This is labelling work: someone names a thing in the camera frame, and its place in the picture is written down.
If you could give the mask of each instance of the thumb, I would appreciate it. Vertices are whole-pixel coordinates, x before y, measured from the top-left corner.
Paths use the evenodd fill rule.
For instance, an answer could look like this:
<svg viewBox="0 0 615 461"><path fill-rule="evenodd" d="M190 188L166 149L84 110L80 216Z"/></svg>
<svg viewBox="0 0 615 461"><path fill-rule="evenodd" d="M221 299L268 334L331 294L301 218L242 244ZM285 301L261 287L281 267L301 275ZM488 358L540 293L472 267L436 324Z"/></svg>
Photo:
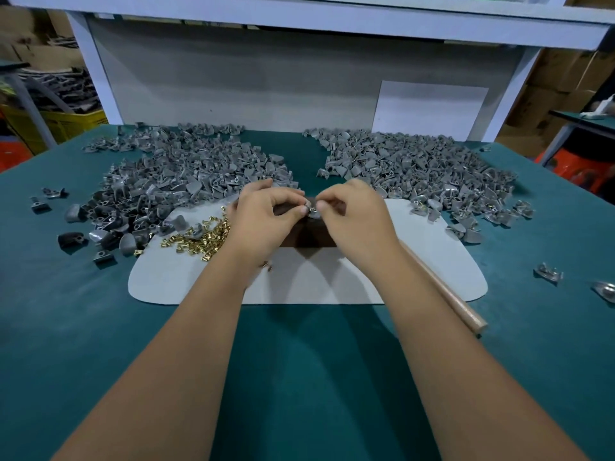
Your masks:
<svg viewBox="0 0 615 461"><path fill-rule="evenodd" d="M293 207L285 214L280 215L280 218L284 220L284 223L288 225L288 230L295 226L295 224L301 220L304 216L306 216L309 212L309 208L305 205L298 205L297 207Z"/></svg>
<svg viewBox="0 0 615 461"><path fill-rule="evenodd" d="M326 225L335 223L341 215L335 210L326 200L316 202L316 209L320 212L320 216Z"/></svg>

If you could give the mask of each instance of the white board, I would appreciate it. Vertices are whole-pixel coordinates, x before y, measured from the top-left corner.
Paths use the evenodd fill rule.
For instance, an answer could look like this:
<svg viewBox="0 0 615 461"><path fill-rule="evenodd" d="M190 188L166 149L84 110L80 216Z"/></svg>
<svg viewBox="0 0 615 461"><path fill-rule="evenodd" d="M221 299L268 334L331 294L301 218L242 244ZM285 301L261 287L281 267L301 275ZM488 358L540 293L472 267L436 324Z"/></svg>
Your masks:
<svg viewBox="0 0 615 461"><path fill-rule="evenodd" d="M465 301L487 292L487 282L465 246L445 232L446 222L434 223L410 213L406 200L386 199L397 236ZM176 209L195 224L221 216L221 205ZM199 255L178 254L161 247L154 236L134 264L128 292L139 301L179 304L206 262ZM382 299L372 282L334 247L323 249L279 248L271 258L272 269L263 269L243 297L244 304L379 304Z"/></svg>
<svg viewBox="0 0 615 461"><path fill-rule="evenodd" d="M382 81L372 132L452 136L466 141L488 88Z"/></svg>

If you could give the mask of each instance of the wooden stick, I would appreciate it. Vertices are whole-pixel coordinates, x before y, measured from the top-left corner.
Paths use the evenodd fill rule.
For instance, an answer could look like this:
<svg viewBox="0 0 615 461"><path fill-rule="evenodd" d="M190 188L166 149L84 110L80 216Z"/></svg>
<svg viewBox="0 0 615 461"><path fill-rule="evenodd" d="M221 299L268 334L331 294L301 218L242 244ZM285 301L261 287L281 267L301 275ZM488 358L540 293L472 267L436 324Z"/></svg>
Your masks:
<svg viewBox="0 0 615 461"><path fill-rule="evenodd" d="M449 304L451 309L455 311L457 316L461 318L463 323L465 323L465 325L472 331L472 333L475 335L481 333L488 325L485 319L483 319L474 309L472 309L472 307L467 305L467 302L461 299L446 283L444 283L444 281L442 281L440 277L425 264L425 262L420 260L406 243L402 240L399 240L399 242L408 255L412 257L412 259L414 259L423 268L423 270L425 270L434 282L435 287L438 288L438 291L440 291L440 294L444 297L445 301Z"/></svg>

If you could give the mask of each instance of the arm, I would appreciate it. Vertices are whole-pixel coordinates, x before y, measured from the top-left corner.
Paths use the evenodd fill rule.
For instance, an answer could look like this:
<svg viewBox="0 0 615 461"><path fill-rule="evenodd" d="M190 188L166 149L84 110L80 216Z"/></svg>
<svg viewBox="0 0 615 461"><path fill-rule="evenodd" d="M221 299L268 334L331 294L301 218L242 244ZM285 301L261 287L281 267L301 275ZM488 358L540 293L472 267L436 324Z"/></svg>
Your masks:
<svg viewBox="0 0 615 461"><path fill-rule="evenodd" d="M351 180L317 199L331 236L390 311L443 460L586 459L404 252L377 193Z"/></svg>
<svg viewBox="0 0 615 461"><path fill-rule="evenodd" d="M305 202L271 180L246 186L228 239L173 316L53 457L64 460L203 460L218 420L243 292L306 214L276 217L277 203Z"/></svg>

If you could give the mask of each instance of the gray wall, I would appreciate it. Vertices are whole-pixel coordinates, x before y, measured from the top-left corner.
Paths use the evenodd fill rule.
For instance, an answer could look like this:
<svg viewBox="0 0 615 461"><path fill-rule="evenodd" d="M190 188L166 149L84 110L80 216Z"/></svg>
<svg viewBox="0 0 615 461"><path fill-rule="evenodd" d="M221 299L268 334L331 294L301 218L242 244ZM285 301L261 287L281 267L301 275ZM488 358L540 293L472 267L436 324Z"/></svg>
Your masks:
<svg viewBox="0 0 615 461"><path fill-rule="evenodd" d="M519 48L89 19L125 123L371 128L382 80L488 87L480 140Z"/></svg>

